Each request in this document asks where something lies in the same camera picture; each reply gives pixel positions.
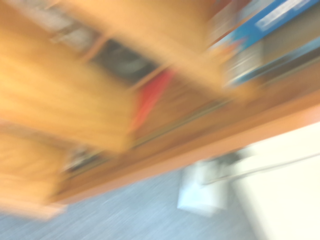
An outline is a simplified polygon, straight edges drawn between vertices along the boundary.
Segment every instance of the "gray carpet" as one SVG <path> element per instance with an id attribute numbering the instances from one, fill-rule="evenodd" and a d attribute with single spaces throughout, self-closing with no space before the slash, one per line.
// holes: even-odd
<path id="1" fill-rule="evenodd" d="M 0 215 L 0 240 L 257 240 L 234 195 L 211 218 L 177 209 L 180 174 L 73 204 L 49 222 Z"/>

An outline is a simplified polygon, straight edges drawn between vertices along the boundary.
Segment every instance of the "white wall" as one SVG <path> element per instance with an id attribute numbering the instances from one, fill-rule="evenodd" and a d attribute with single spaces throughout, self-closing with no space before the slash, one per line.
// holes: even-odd
<path id="1" fill-rule="evenodd" d="M 234 168 L 237 174 L 320 153 L 320 123 L 257 142 L 247 152 Z M 320 240 L 320 157 L 235 184 L 252 224 L 267 239 Z"/>

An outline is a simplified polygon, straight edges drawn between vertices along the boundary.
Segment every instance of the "wooden panel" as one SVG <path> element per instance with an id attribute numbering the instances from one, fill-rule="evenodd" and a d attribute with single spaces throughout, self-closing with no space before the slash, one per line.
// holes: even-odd
<path id="1" fill-rule="evenodd" d="M 64 180 L 67 150 L 0 129 L 0 211 L 48 219 L 64 206 L 51 204 Z"/>
<path id="2" fill-rule="evenodd" d="M 70 181 L 64 203 L 235 151 L 248 144 L 320 121 L 320 63 L 270 85 L 247 105 L 229 104 L 124 155 L 113 169 L 100 166 Z"/>
<path id="3" fill-rule="evenodd" d="M 207 51 L 210 0 L 61 0 L 60 5 L 156 63 L 178 68 L 185 81 L 209 97 L 255 97 L 252 83 L 223 88 L 221 56 Z"/>
<path id="4" fill-rule="evenodd" d="M 216 96 L 204 95 L 186 84 L 181 75 L 175 76 L 146 119 L 135 133 L 137 138 L 180 120 L 202 106 L 218 100 Z"/>
<path id="5" fill-rule="evenodd" d="M 113 153 L 129 147 L 134 94 L 0 1 L 0 117 Z"/>

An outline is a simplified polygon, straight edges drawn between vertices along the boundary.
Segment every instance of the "red object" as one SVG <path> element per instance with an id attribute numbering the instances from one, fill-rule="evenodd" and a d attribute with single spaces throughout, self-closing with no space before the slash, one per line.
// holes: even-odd
<path id="1" fill-rule="evenodd" d="M 138 111 L 133 119 L 131 130 L 138 129 L 147 119 L 171 79 L 176 74 L 174 70 L 164 70 L 147 83 L 139 93 Z"/>

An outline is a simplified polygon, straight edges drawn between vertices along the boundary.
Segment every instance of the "wooden cabinet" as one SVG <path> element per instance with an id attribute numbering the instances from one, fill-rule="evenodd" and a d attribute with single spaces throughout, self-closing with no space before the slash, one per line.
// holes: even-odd
<path id="1" fill-rule="evenodd" d="M 8 196 L 0 208 L 15 199 L 10 208 L 18 212 L 45 209 L 51 216 L 64 205 L 320 120 L 316 60 L 272 81 L 222 87 L 222 56 L 206 50 L 210 0 L 58 4 L 160 70 L 179 71 L 145 123 L 129 131 L 141 86 L 130 89 L 81 61 L 80 53 L 52 44 L 51 33 L 0 1 L 0 177 L 6 179 L 0 196 Z M 66 170 L 79 147 L 103 160 Z"/>

